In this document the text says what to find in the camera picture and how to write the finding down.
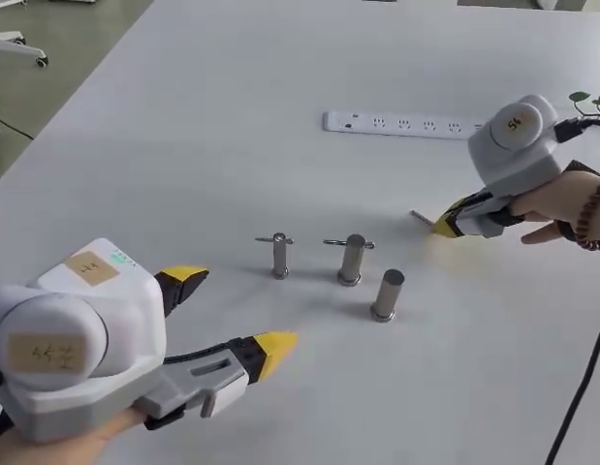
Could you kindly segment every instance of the metal pin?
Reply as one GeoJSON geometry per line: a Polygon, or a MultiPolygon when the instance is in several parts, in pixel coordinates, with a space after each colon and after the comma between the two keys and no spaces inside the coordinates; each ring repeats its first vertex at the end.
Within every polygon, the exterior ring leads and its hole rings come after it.
{"type": "Polygon", "coordinates": [[[410,215],[412,215],[414,218],[419,219],[420,221],[422,221],[423,223],[425,223],[426,225],[429,225],[431,227],[435,226],[435,223],[433,223],[431,220],[429,220],[425,215],[419,213],[416,210],[411,210],[409,212],[410,215]]]}
{"type": "Polygon", "coordinates": [[[291,245],[295,241],[282,232],[277,232],[273,237],[256,237],[255,240],[273,243],[273,268],[271,269],[271,274],[276,279],[286,278],[289,275],[289,268],[287,268],[287,245],[291,245]]]}
{"type": "Polygon", "coordinates": [[[331,240],[323,241],[328,245],[344,245],[345,254],[342,258],[342,267],[338,270],[338,283],[342,286],[353,287],[360,283],[362,276],[360,275],[360,266],[364,249],[374,249],[374,242],[366,242],[359,234],[351,234],[347,240],[331,240]]]}
{"type": "Polygon", "coordinates": [[[379,288],[377,300],[370,306],[370,316],[379,323],[387,323],[395,316],[395,305],[405,276],[397,269],[389,269],[379,288]]]}

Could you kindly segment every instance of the power strip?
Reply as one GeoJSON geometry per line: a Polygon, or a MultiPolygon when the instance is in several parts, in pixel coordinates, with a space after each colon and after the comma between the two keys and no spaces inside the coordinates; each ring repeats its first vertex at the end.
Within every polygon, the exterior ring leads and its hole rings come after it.
{"type": "Polygon", "coordinates": [[[446,116],[338,110],[325,113],[323,123],[326,131],[336,133],[457,140],[469,139],[485,124],[446,116]]]}

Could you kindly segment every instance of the human hand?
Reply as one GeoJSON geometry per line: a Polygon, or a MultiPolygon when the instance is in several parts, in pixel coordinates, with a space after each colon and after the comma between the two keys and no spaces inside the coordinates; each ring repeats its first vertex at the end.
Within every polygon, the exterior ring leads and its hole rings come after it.
{"type": "Polygon", "coordinates": [[[29,443],[11,428],[0,436],[0,465],[92,465],[114,437],[145,419],[127,409],[94,431],[47,444],[29,443]]]}
{"type": "MultiPolygon", "coordinates": [[[[526,234],[521,242],[539,244],[561,238],[556,221],[567,222],[575,230],[582,208],[599,184],[600,176],[596,173],[570,170],[554,181],[517,197],[510,205],[513,215],[523,216],[526,221],[550,222],[526,234]]],[[[588,237],[600,240],[600,206],[591,222],[588,237]]]]}

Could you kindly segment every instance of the wooden bead bracelet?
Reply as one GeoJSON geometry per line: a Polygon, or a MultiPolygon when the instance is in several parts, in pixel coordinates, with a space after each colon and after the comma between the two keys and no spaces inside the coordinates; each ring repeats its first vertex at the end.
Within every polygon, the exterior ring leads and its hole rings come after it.
{"type": "Polygon", "coordinates": [[[597,209],[600,205],[600,186],[597,190],[588,198],[588,202],[584,205],[580,218],[578,219],[578,225],[575,228],[575,240],[580,247],[585,250],[600,251],[600,240],[589,240],[588,234],[590,233],[590,222],[594,217],[597,209]]]}

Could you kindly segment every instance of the metal cylinder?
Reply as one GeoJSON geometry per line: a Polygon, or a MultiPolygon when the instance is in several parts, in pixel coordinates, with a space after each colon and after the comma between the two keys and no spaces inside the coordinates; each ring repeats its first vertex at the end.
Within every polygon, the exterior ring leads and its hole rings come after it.
{"type": "Polygon", "coordinates": [[[370,316],[379,323],[387,323],[395,316],[395,305],[405,276],[397,269],[389,269],[379,288],[377,300],[370,306],[370,316]]]}
{"type": "Polygon", "coordinates": [[[347,287],[356,286],[362,276],[360,275],[360,266],[364,255],[366,239],[359,234],[351,234],[347,237],[345,246],[345,255],[342,258],[342,267],[338,271],[338,282],[347,287]]]}
{"type": "Polygon", "coordinates": [[[289,274],[289,268],[287,268],[287,236],[282,232],[273,235],[273,269],[271,274],[276,279],[284,279],[289,274]]]}

